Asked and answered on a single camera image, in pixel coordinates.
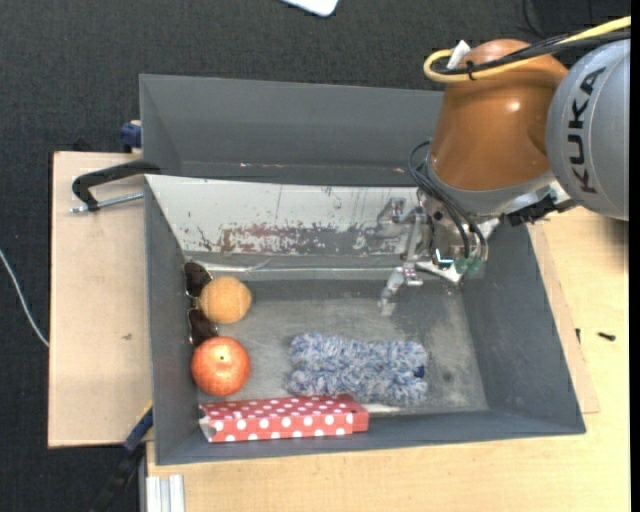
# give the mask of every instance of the box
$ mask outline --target box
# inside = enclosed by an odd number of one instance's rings
[[[141,78],[147,176],[147,291],[156,462],[400,448],[585,430],[526,227],[501,225],[480,275],[403,289],[391,317],[377,300],[406,240],[374,243],[391,197],[415,201],[403,171],[433,132],[441,95],[205,78]],[[367,432],[208,443],[189,374],[182,265],[233,274],[254,296],[221,328],[252,376],[230,400],[287,396],[288,346],[305,331],[412,339],[429,352],[420,407],[370,411]]]
[[[367,409],[345,394],[205,402],[199,416],[210,443],[344,436],[369,428]]]

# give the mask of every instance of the red polka dot box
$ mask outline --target red polka dot box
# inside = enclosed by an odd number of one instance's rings
[[[200,405],[200,428],[210,443],[365,432],[369,412],[349,395],[285,397]]]

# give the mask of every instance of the white paper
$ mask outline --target white paper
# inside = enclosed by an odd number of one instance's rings
[[[338,0],[282,0],[296,7],[300,7],[318,16],[329,16],[336,9]]]

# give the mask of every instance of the black carpet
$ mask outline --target black carpet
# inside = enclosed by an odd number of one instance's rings
[[[138,75],[429,89],[422,64],[459,39],[535,41],[630,13],[588,0],[341,0],[321,19],[277,0],[0,2],[0,247],[48,332],[49,154],[121,151]],[[82,511],[117,447],[47,449],[48,352],[0,269],[0,510]],[[137,509],[129,488],[114,511]]]

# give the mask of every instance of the sunglasses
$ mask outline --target sunglasses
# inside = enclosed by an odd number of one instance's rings
[[[203,341],[218,335],[218,327],[210,322],[200,309],[200,294],[213,278],[202,265],[189,261],[182,267],[185,277],[185,290],[191,299],[191,307],[187,311],[189,321],[189,342],[197,347]]]

